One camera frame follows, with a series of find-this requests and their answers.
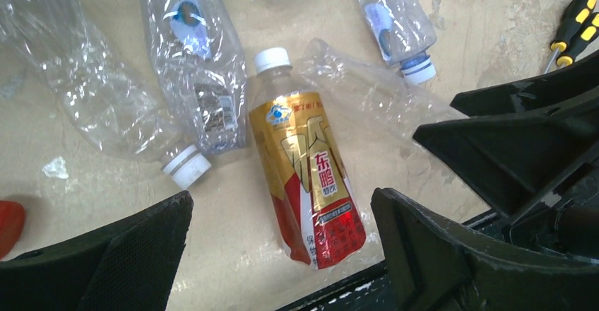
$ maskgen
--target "barcode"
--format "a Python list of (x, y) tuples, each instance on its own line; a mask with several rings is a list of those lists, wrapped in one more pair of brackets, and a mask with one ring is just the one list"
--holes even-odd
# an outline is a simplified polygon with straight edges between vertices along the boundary
[(233, 98), (229, 95), (223, 95), (218, 97), (220, 107), (223, 109), (223, 121), (225, 123), (225, 129), (237, 128), (237, 116), (235, 115), (235, 108), (233, 107)]

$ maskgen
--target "red object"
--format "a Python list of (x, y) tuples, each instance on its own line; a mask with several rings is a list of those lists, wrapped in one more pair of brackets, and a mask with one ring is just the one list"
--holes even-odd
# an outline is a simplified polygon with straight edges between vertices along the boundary
[(14, 201), (0, 201), (0, 259), (15, 246), (25, 225), (25, 209)]

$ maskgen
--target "screwdriver handle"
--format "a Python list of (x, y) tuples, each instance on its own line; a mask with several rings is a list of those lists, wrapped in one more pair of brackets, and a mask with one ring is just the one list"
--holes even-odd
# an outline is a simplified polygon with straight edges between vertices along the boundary
[(581, 24), (595, 9), (597, 0), (572, 0), (562, 14), (555, 38), (551, 41), (550, 49), (563, 52), (568, 47), (570, 39), (579, 31)]
[(557, 65), (560, 67), (572, 65), (576, 57), (597, 37), (599, 37), (599, 13), (593, 13), (583, 22), (580, 30), (570, 40), (568, 48), (559, 55)]

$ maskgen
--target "bottle with gold label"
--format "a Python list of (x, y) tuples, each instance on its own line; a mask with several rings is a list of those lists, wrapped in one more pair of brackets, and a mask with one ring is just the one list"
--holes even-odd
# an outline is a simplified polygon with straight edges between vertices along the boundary
[(283, 48), (254, 62), (261, 89), (249, 121), (285, 248), (315, 269), (333, 266), (366, 234), (320, 95), (291, 77)]

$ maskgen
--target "beige surface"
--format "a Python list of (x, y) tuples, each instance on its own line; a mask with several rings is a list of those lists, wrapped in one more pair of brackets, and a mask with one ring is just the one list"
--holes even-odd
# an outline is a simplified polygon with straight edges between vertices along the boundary
[[(139, 0), (81, 1), (116, 51), (156, 87)], [(310, 39), (320, 37), (351, 55), (381, 63), (354, 0), (301, 0), (286, 11), (269, 11), (260, 1), (224, 2), (248, 59), (278, 45), (295, 59)], [(449, 100), (459, 91), (538, 73), (568, 0), (421, 2), (439, 35), (430, 50), (438, 76), (426, 86)], [(0, 81), (22, 69), (3, 47), (0, 58)], [(10, 196), (28, 209), (26, 229), (12, 257), (123, 218), (178, 191), (157, 163), (132, 163), (95, 151), (75, 132), (41, 80), (31, 71), (27, 75), (14, 97), (0, 99), (0, 198)], [(194, 217), (169, 310), (272, 310), (382, 260), (369, 210), (375, 187), (395, 187), (458, 221), (484, 211), (485, 205), (458, 180), (445, 183), (442, 177), (425, 176), (407, 181), (408, 172), (422, 169), (417, 162), (401, 160), (395, 141), (333, 128), (367, 224), (364, 249), (320, 272), (292, 262), (279, 248), (273, 208), (253, 152), (234, 163), (216, 160), (217, 168), (191, 189)], [(49, 178), (41, 171), (59, 156), (66, 161), (68, 179)]]

